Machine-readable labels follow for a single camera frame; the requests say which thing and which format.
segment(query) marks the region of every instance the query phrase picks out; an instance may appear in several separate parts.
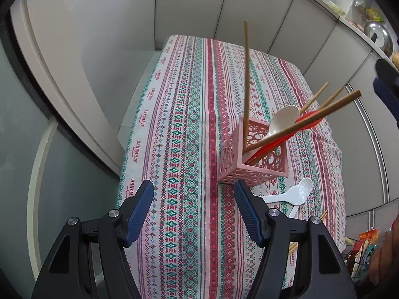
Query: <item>tablecloth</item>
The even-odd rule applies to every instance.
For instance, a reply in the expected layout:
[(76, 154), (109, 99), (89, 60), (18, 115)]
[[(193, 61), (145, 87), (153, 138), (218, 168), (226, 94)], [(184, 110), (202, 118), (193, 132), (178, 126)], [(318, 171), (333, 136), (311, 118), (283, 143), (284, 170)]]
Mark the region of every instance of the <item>tablecloth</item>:
[[(289, 104), (313, 96), (293, 64), (250, 50), (250, 116), (270, 122)], [(245, 298), (262, 249), (248, 236), (231, 186), (217, 182), (222, 143), (243, 113), (244, 48), (211, 39), (171, 36), (142, 93), (122, 167), (118, 205), (144, 179), (154, 201), (139, 239), (126, 256), (143, 299)], [(310, 110), (317, 108), (315, 102)], [(289, 177), (252, 188), (284, 193), (303, 177), (313, 192), (299, 209), (324, 223), (344, 249), (345, 205), (341, 151), (326, 119), (287, 144)], [(287, 203), (273, 207), (289, 213)], [(293, 281), (289, 256), (284, 288)]]

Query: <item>pink utensil holder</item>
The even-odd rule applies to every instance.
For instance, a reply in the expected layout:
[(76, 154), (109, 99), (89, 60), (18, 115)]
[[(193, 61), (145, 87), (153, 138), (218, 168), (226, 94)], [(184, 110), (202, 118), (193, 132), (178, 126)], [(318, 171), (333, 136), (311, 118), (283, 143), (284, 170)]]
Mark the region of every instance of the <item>pink utensil holder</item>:
[[(248, 126), (247, 146), (258, 142), (269, 131), (269, 124), (257, 119), (250, 118)], [(222, 146), (218, 181), (233, 184), (243, 179), (248, 187), (253, 187), (278, 176), (288, 177), (286, 143), (269, 152), (255, 166), (243, 164), (243, 131), (243, 117), (240, 116), (239, 124)]]

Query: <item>metal screw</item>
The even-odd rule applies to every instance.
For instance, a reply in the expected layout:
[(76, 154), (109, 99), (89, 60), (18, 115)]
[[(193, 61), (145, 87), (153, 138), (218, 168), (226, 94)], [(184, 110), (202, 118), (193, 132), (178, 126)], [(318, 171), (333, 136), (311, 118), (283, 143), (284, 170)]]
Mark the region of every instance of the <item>metal screw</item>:
[(316, 225), (322, 222), (322, 220), (318, 216), (313, 216), (312, 218), (310, 218), (310, 221)]
[(118, 217), (119, 216), (119, 210), (118, 209), (113, 209), (111, 210), (108, 215), (112, 218)]
[(68, 225), (75, 225), (77, 223), (77, 217), (72, 217), (68, 219)]
[(280, 212), (277, 209), (272, 208), (269, 210), (269, 215), (277, 217), (278, 215), (280, 215)]

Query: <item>white spoon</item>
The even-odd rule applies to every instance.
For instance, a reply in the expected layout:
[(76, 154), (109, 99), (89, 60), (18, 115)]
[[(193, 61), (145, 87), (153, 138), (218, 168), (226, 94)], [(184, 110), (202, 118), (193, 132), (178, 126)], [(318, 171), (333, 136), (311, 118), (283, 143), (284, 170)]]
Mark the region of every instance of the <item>white spoon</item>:
[[(310, 178), (303, 178), (301, 181), (299, 181), (298, 185), (301, 185), (301, 186), (307, 188), (309, 191), (309, 195), (312, 192), (313, 182)], [(297, 214), (298, 209), (299, 209), (299, 206), (294, 206), (293, 209), (291, 210), (288, 218), (295, 218), (295, 215)]]
[[(286, 129), (287, 127), (292, 126), (298, 117), (299, 117), (299, 109), (297, 106), (290, 105), (281, 108), (272, 117), (272, 120), (270, 121), (269, 125), (269, 131), (266, 134), (266, 136), (264, 136), (261, 140)], [(258, 148), (243, 154), (243, 163), (245, 163), (257, 151)]]
[(294, 185), (293, 187), (290, 187), (290, 189), (288, 189), (286, 193), (283, 193), (281, 195), (270, 195), (270, 196), (259, 196), (259, 197), (261, 197), (266, 203), (277, 203), (285, 201), (294, 206), (300, 206), (306, 202), (306, 199), (308, 198), (312, 190), (311, 188), (309, 188), (309, 185), (312, 185), (312, 180), (310, 178), (303, 178), (299, 182), (299, 185)]

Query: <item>red utensil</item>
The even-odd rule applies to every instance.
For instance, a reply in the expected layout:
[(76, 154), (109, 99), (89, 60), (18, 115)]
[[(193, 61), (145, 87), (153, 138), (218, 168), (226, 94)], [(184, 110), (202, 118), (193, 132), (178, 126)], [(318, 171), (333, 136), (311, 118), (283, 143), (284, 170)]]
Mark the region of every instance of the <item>red utensil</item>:
[[(315, 111), (310, 111), (310, 112), (306, 112), (305, 114), (302, 114), (298, 117), (298, 119), (296, 120), (296, 122), (301, 121), (302, 119), (305, 119), (306, 117), (309, 117), (310, 115), (314, 114), (315, 112), (317, 112), (317, 110)], [(278, 140), (275, 140), (274, 142), (271, 142), (270, 144), (267, 144), (266, 146), (263, 146), (262, 148), (260, 148), (260, 150), (258, 150), (254, 155), (252, 155), (244, 164), (249, 164), (252, 160), (254, 160), (257, 157), (260, 156), (265, 156), (268, 152), (270, 152), (271, 150), (273, 150), (274, 148), (277, 148), (280, 144), (282, 144), (283, 142), (287, 141), (288, 139), (290, 139), (293, 135), (295, 135), (298, 131), (300, 130), (305, 130), (305, 129), (310, 129), (314, 126), (316, 126), (319, 122), (321, 122), (323, 120), (319, 119), (316, 120), (315, 122), (309, 124), (308, 126), (305, 126), (302, 129), (299, 129), (293, 133), (287, 134), (285, 136), (283, 136), (282, 138), (279, 138)]]

